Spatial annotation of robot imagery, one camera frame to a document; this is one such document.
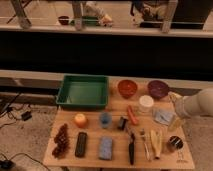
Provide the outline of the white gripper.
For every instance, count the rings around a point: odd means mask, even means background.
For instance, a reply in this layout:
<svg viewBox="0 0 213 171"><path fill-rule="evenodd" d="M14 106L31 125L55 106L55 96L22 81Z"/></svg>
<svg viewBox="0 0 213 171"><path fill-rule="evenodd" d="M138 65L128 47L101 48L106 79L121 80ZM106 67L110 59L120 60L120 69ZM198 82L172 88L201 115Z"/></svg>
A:
<svg viewBox="0 0 213 171"><path fill-rule="evenodd" d="M186 99L186 97L181 97L180 94L177 94L175 92L170 92L169 97L171 101L174 102L173 105L175 112L180 117L179 118L178 116L174 116L169 123L168 130L170 132L173 132L184 123L184 120L181 118L189 118L189 114L186 112L184 107L184 100Z"/></svg>

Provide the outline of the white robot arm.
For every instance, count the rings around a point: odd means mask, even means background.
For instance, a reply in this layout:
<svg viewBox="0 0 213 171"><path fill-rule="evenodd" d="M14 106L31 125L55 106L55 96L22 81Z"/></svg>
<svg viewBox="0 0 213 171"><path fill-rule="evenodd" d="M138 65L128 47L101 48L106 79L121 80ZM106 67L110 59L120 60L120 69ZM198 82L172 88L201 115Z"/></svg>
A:
<svg viewBox="0 0 213 171"><path fill-rule="evenodd" d="M200 90L191 96L180 96L170 92L169 97L175 111L168 126L170 132L179 128L186 119L195 116L213 117L213 88Z"/></svg>

